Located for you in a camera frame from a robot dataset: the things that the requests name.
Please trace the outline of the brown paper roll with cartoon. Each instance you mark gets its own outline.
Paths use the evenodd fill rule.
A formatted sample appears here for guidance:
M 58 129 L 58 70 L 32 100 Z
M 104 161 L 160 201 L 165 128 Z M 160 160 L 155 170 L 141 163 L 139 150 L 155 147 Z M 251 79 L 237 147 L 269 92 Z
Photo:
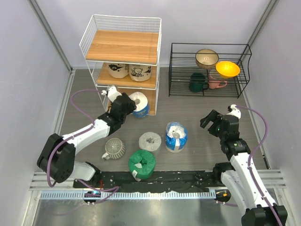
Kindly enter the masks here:
M 134 81 L 146 81 L 151 77 L 151 66 L 130 64 L 129 75 L 130 78 Z

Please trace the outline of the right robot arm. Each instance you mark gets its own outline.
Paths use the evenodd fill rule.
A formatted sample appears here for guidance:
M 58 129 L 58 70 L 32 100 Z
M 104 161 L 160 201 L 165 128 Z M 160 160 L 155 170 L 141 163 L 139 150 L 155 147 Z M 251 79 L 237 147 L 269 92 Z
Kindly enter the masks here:
M 217 163 L 212 179 L 218 186 L 225 185 L 234 198 L 241 212 L 241 224 L 244 226 L 284 226 L 287 220 L 285 206 L 276 204 L 253 162 L 253 155 L 258 151 L 250 150 L 245 140 L 240 138 L 240 106 L 230 105 L 228 113 L 222 115 L 212 110 L 200 120 L 205 128 L 213 124 L 208 132 L 220 139 L 222 152 L 228 162 Z

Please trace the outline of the white roll blue wrapper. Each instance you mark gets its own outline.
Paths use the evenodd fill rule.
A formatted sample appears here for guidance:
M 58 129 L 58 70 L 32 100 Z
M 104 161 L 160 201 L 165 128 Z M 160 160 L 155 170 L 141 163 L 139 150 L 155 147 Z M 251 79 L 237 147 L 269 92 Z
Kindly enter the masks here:
M 145 117 L 150 110 L 147 97 L 142 92 L 134 92 L 129 96 L 136 105 L 133 115 L 137 118 Z

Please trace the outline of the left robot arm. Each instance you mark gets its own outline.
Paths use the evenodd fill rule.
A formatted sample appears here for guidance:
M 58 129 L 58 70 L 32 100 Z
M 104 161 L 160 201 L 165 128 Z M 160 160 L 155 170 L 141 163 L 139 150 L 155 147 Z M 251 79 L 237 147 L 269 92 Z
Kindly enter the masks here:
M 93 142 L 108 137 L 121 128 L 126 116 L 136 109 L 136 104 L 126 93 L 118 94 L 110 110 L 91 124 L 69 135 L 52 134 L 37 160 L 38 167 L 47 174 L 50 187 L 67 179 L 75 179 L 87 187 L 97 187 L 100 170 L 89 162 L 76 162 L 75 156 Z

